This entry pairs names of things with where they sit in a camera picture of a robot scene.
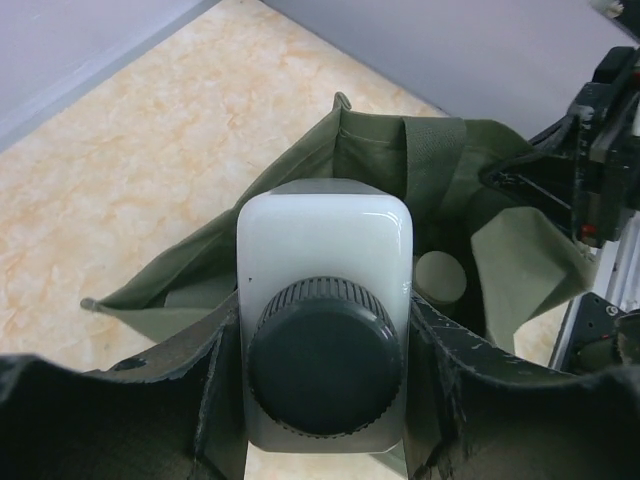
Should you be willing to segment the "clear bottle black cap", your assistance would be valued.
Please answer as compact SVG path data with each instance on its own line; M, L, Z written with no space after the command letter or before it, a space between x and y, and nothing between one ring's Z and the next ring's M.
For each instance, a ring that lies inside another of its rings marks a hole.
M413 267L406 205L355 180L295 180L249 200L236 232L251 443L281 453L395 447Z

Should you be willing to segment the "green bottle white cap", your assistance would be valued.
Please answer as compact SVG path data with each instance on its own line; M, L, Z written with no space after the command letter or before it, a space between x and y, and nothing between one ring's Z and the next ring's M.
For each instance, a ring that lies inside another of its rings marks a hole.
M430 251L415 259L413 288L432 304L450 305L463 297L467 276L455 257L443 251Z

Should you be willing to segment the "olive green canvas bag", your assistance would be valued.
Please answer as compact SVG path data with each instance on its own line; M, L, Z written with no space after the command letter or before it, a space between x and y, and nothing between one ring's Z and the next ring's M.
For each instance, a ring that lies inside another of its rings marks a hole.
M594 266L537 208L483 186L480 172L531 152L490 120L358 113L337 94L331 112L275 160L242 200L289 180L361 180L407 202L421 245L456 253L471 276L458 319L423 303L412 312L410 344L506 383L551 384L562 374L514 354L525 322L584 293ZM157 256L116 292L83 309L115 317L177 351L194 324L237 327L231 270L233 207Z

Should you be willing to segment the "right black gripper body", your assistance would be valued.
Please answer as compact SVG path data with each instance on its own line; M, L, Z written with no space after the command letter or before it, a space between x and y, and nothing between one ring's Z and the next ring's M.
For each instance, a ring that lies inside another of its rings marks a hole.
M620 239L639 210L639 51L614 47L531 153L485 169L482 183L540 210L574 241Z

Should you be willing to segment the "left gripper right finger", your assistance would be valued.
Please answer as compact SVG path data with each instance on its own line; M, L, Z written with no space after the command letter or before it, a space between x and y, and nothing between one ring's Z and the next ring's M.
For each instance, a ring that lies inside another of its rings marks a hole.
M573 376L411 302L412 479L636 479L639 369Z

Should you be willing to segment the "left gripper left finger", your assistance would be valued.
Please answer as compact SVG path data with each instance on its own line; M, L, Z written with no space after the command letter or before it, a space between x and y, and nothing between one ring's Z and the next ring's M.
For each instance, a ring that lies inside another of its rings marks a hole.
M5 479L240 479L238 302L106 371L1 360Z

